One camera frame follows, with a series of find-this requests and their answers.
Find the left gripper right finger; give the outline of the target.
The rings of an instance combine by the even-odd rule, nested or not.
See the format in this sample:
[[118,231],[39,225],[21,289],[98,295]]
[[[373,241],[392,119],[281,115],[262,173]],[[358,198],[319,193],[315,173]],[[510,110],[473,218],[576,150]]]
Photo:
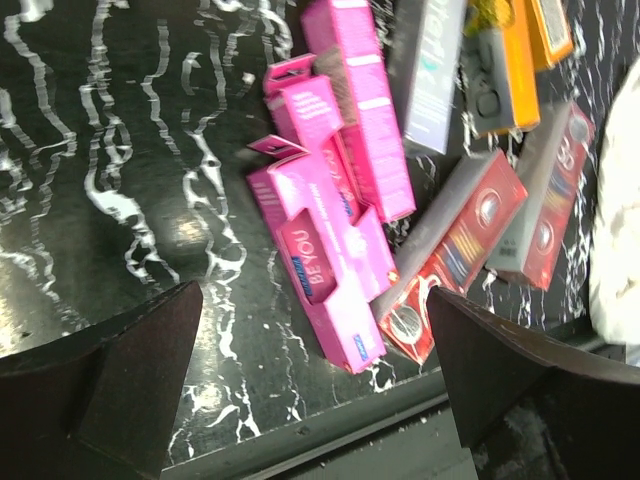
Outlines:
[[432,289],[426,307],[459,440],[479,478],[638,478],[638,368],[446,289]]

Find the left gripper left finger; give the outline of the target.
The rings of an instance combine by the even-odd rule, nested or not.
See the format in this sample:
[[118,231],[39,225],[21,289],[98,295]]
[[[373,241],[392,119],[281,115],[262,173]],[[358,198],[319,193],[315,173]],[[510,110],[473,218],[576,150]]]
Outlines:
[[181,283],[1,360],[4,479],[157,479],[199,328]]

